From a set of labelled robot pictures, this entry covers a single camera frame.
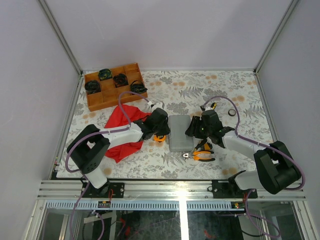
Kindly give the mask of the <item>grey plastic tool case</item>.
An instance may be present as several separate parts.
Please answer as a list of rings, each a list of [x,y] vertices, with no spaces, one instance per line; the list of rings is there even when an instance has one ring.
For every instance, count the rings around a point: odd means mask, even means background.
[[[191,152],[194,149],[193,138],[185,134],[190,123],[191,118],[189,115],[170,115],[168,117],[170,152]]]

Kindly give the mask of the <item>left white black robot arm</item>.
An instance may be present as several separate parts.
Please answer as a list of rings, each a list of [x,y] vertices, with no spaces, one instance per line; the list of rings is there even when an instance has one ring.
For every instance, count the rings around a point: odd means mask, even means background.
[[[110,190],[108,179],[100,169],[101,161],[108,149],[169,133],[168,114],[159,107],[144,119],[135,120],[124,126],[100,130],[94,124],[90,124],[67,147],[65,166],[68,167],[68,161],[72,159],[92,185],[93,193],[102,198]]]

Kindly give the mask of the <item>black electrical tape roll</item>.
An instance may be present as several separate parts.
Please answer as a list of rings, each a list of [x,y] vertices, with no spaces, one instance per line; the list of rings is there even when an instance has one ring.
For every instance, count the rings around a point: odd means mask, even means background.
[[[229,109],[228,110],[228,115],[231,117],[234,117],[237,114],[237,112],[234,109]]]

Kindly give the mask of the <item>orange tape measure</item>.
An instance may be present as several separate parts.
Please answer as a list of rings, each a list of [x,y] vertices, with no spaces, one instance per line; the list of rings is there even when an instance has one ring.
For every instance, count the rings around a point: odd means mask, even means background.
[[[162,143],[166,140],[167,136],[166,135],[154,135],[153,140],[158,142],[158,143]]]

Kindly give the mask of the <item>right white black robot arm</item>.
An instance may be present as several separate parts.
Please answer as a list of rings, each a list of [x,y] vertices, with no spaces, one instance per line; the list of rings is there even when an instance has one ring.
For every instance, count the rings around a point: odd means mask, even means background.
[[[254,161],[256,170],[237,173],[234,181],[228,184],[228,192],[233,197],[240,197],[249,189],[263,188],[273,195],[282,190],[294,191],[289,186],[303,179],[283,142],[266,144],[241,136],[235,128],[223,126],[215,110],[205,110],[200,117],[194,116],[185,134],[203,141],[210,139],[214,145]]]

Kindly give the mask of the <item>black yellow screwdriver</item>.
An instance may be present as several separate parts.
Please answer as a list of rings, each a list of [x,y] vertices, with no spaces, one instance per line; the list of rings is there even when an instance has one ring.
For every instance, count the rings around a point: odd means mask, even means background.
[[[211,104],[211,108],[212,108],[213,110],[216,108],[216,106],[217,106],[217,103],[216,103],[216,102],[213,102],[213,103]]]

